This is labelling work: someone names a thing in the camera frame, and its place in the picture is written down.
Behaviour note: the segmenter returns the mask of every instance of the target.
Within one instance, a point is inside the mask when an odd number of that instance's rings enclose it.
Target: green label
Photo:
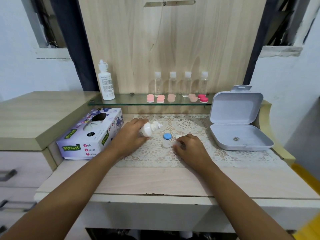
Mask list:
[[[79,151],[81,150],[80,144],[77,145],[65,145],[62,147],[64,151]]]
[[[76,131],[77,131],[77,129],[72,129],[72,130],[70,131],[70,133],[67,134],[64,138],[65,138],[65,139],[69,139]]]
[[[104,144],[106,143],[108,137],[109,137],[109,132],[106,131],[106,135],[104,136],[104,138],[102,139],[102,142],[101,142],[101,144],[102,144],[103,146],[104,146]]]

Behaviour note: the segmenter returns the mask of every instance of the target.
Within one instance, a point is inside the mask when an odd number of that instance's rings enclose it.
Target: person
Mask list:
[[[64,239],[109,169],[149,138],[139,137],[147,119],[126,123],[104,151],[60,184],[2,237],[8,239]],[[241,240],[292,240],[278,223],[228,178],[212,161],[198,137],[177,141],[175,152],[206,182]]]

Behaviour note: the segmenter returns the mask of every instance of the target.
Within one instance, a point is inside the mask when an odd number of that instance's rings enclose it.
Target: lace doily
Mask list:
[[[171,133],[171,142],[176,135],[191,133],[199,137],[211,159],[219,167],[284,167],[271,149],[267,151],[227,151],[221,149],[210,133],[208,114],[144,114],[135,118],[159,121],[163,127],[132,155],[119,161],[117,167],[185,167],[185,162],[175,154],[172,147],[162,146],[163,134]]]

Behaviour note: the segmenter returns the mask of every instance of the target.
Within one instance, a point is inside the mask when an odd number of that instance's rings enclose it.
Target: bottle label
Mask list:
[[[101,76],[101,89],[103,92],[108,93],[105,96],[107,97],[113,97],[114,91],[113,91],[113,85],[112,80],[110,76]]]

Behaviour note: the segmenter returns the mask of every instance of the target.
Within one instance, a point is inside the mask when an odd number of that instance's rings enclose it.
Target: open plastic container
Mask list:
[[[265,151],[273,141],[257,127],[250,125],[258,115],[263,95],[250,92],[251,86],[234,86],[218,92],[212,101],[210,130],[218,146],[231,151]]]

